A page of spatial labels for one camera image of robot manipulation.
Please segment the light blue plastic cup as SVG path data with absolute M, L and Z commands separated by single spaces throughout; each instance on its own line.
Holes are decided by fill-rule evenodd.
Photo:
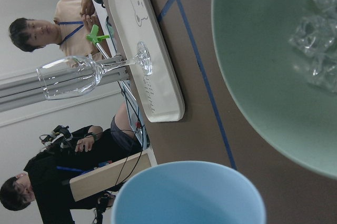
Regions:
M 112 223 L 266 223 L 256 187 L 221 164 L 177 161 L 148 168 L 122 186 Z

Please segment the green ceramic bowl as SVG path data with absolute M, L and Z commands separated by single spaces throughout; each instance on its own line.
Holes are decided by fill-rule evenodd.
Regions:
M 336 95 L 306 78 L 289 43 L 311 0 L 212 0 L 212 32 L 227 88 L 250 125 L 280 153 L 336 178 Z

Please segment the clear ice cubes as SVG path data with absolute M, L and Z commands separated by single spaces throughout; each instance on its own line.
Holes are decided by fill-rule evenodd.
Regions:
M 336 93 L 336 0 L 311 1 L 312 14 L 301 18 L 289 43 L 309 59 L 306 80 Z

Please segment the beige bear tray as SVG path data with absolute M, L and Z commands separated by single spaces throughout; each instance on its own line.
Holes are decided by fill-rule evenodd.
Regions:
M 116 31 L 150 122 L 180 120 L 184 100 L 150 0 L 108 0 Z

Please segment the clear wine glass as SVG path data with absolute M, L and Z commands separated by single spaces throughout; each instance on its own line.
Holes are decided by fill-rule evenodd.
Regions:
M 137 65 L 144 75 L 152 74 L 151 55 L 145 43 L 138 42 L 136 54 L 126 61 L 104 63 L 86 56 L 67 56 L 36 71 L 46 99 L 61 100 L 91 92 L 106 73 L 127 65 Z

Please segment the green tipped metal rod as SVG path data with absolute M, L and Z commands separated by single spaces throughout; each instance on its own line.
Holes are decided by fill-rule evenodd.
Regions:
M 109 35 L 99 35 L 99 26 L 94 24 L 89 34 L 86 35 L 86 38 L 100 51 L 102 56 L 105 59 L 109 59 L 108 53 L 101 46 L 101 43 L 106 39 L 110 38 Z

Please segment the person in beige shirt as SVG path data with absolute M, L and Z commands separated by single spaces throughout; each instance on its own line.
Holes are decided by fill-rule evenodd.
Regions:
M 100 61 L 104 55 L 86 37 L 94 25 L 100 27 L 92 0 L 59 0 L 51 22 L 22 17 L 10 24 L 8 32 L 12 43 L 24 52 L 55 44 L 66 56 Z

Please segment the person in black shirt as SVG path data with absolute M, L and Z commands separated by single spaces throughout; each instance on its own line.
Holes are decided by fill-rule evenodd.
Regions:
M 143 150 L 130 125 L 130 111 L 123 103 L 109 129 L 89 125 L 72 132 L 69 141 L 55 140 L 29 160 L 24 173 L 3 183 L 1 204 L 8 210 L 21 211 L 37 201 L 44 223 L 73 223 L 72 209 L 102 211 L 110 207 L 114 196 L 105 190 L 75 201 L 70 180 L 105 162 L 120 161 Z

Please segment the aluminium frame post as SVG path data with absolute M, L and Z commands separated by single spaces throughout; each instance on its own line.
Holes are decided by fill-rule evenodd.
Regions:
M 101 61 L 68 56 L 50 62 L 37 68 L 32 77 L 1 84 L 1 111 L 83 96 L 99 85 L 126 80 L 126 66 L 120 55 Z

